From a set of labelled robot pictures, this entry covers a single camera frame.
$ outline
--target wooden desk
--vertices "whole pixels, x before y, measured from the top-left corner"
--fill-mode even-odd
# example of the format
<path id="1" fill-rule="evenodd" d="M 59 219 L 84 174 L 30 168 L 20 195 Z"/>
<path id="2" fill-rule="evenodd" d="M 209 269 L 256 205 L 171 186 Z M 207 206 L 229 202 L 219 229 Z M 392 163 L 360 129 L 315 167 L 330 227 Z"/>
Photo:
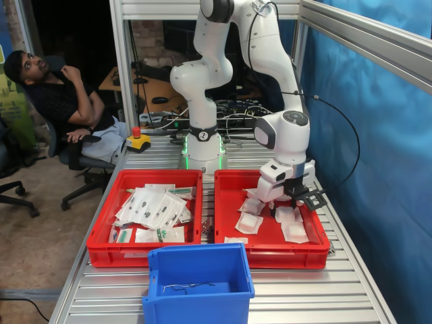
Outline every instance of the wooden desk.
<path id="1" fill-rule="evenodd" d="M 99 90 L 111 90 L 114 91 L 114 94 L 116 95 L 116 101 L 118 101 L 118 93 L 121 92 L 122 88 L 121 86 L 115 86 L 113 84 L 113 75 L 118 71 L 118 68 L 115 67 L 109 72 L 108 76 L 103 80 L 101 85 L 99 86 Z M 131 84 L 134 87 L 134 94 L 138 94 L 138 84 L 134 84 L 133 80 L 135 79 L 135 69 L 131 69 Z M 182 108 L 184 109 L 187 107 L 186 100 L 181 96 L 180 93 L 175 91 L 169 82 L 160 81 L 152 78 L 144 77 L 148 80 L 148 83 L 144 84 L 144 87 L 146 88 L 146 94 L 147 94 L 147 100 L 148 100 L 148 109 L 151 112 L 159 112 L 159 111 L 171 111 L 172 109 L 178 107 L 179 105 L 182 105 Z M 171 98 L 167 103 L 160 103 L 158 105 L 151 102 L 151 99 L 154 97 L 165 97 L 165 98 Z M 142 86 L 140 85 L 140 98 L 144 101 L 144 92 L 142 91 Z"/>

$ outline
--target blue backdrop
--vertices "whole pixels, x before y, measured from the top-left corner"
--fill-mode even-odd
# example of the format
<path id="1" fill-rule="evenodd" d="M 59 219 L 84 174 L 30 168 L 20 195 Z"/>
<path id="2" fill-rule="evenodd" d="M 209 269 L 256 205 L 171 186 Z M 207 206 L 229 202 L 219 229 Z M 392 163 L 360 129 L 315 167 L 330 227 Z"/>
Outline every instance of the blue backdrop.
<path id="1" fill-rule="evenodd" d="M 431 37 L 431 0 L 321 2 Z M 354 175 L 329 192 L 338 215 L 397 321 L 432 323 L 432 96 L 314 30 L 302 85 L 340 108 L 360 136 Z M 308 153 L 326 188 L 350 172 L 356 140 L 332 108 L 306 104 Z"/>

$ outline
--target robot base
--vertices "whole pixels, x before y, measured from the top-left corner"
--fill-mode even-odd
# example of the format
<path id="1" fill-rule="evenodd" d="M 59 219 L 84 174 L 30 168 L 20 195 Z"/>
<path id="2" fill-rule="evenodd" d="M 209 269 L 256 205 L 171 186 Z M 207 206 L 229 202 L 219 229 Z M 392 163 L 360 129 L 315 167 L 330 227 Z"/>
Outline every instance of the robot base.
<path id="1" fill-rule="evenodd" d="M 214 174 L 216 170 L 227 169 L 228 159 L 221 136 L 215 134 L 207 142 L 199 142 L 188 134 L 180 155 L 179 169 L 202 170 L 205 174 Z"/>
<path id="2" fill-rule="evenodd" d="M 191 169 L 191 170 L 202 170 L 204 174 L 212 175 L 217 170 L 228 168 L 227 155 L 221 155 L 220 157 L 210 161 L 197 161 L 190 157 L 180 155 L 179 169 Z"/>

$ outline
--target tiled floor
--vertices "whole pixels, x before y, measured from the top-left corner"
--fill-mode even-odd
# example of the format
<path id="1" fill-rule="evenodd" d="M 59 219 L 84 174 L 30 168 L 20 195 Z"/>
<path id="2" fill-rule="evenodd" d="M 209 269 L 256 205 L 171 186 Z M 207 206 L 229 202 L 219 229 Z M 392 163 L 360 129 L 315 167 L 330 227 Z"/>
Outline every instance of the tiled floor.
<path id="1" fill-rule="evenodd" d="M 0 290 L 62 288 L 90 225 L 101 190 L 93 190 L 71 202 L 69 211 L 61 199 L 84 185 L 77 171 L 70 171 L 58 158 L 0 179 L 0 185 L 22 181 L 40 216 L 30 218 L 26 207 L 0 204 Z M 7 195 L 18 197 L 14 190 Z M 55 301 L 36 301 L 50 317 Z M 29 302 L 0 302 L 3 324 L 46 323 Z"/>

